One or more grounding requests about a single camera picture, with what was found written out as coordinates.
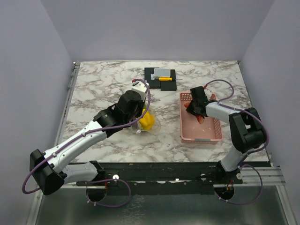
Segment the red toy watermelon slice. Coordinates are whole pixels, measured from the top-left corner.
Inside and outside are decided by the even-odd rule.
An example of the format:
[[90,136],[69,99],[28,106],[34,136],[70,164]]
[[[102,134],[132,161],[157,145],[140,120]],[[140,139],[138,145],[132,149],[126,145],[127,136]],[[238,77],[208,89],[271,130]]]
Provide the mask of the red toy watermelon slice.
[[[185,106],[186,109],[189,107],[190,103],[191,102],[186,102],[184,104],[184,106]],[[195,117],[196,117],[196,119],[197,119],[197,121],[198,121],[199,124],[202,124],[204,122],[204,117],[202,117],[201,115],[195,115]]]

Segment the yellow toy bell pepper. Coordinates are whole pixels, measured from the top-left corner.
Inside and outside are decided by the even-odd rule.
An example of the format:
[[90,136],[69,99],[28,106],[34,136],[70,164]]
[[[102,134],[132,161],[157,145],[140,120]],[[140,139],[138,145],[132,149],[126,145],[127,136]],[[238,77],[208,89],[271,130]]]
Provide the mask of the yellow toy bell pepper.
[[149,131],[155,124],[154,116],[149,111],[147,111],[144,114],[144,116],[139,120],[139,123],[143,130]]

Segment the pink perforated plastic basket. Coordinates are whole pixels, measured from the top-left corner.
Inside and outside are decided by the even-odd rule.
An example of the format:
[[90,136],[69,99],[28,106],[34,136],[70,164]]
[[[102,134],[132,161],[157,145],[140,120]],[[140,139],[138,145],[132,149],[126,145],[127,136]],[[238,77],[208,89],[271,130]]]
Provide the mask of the pink perforated plastic basket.
[[188,91],[180,93],[180,137],[182,143],[216,144],[223,140],[221,122],[218,119],[207,117],[200,119],[186,111],[191,102]]

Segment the clear polka dot zip bag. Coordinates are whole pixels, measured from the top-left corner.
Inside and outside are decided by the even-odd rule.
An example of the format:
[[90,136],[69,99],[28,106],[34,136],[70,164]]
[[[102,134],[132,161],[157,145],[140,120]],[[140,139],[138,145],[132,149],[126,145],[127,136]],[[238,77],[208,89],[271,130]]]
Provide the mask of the clear polka dot zip bag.
[[141,132],[157,134],[159,133],[160,129],[161,123],[156,116],[155,108],[151,105],[149,106],[145,115],[130,127],[130,130],[136,134],[140,134]]

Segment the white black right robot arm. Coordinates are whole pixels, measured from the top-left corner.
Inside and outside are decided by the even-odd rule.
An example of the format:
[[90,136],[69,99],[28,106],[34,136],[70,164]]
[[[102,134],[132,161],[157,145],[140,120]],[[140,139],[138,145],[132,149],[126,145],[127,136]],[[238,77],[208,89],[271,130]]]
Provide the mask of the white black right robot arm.
[[214,180],[226,183],[248,155],[260,151],[259,147],[268,143],[268,133],[254,108],[242,110],[208,99],[203,86],[190,89],[190,96],[191,101],[185,104],[185,110],[197,124],[204,123],[206,118],[213,118],[230,126],[232,147],[213,172]]

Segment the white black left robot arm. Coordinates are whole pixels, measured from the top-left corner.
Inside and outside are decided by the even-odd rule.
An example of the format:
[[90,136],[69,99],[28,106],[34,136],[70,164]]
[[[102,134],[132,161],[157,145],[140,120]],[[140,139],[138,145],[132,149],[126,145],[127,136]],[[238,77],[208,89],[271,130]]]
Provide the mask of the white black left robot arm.
[[44,195],[51,195],[64,184],[103,181],[102,167],[95,161],[73,165],[71,161],[88,148],[136,123],[149,108],[149,90],[132,88],[118,102],[101,110],[82,130],[66,141],[44,152],[36,149],[30,154],[30,173]]

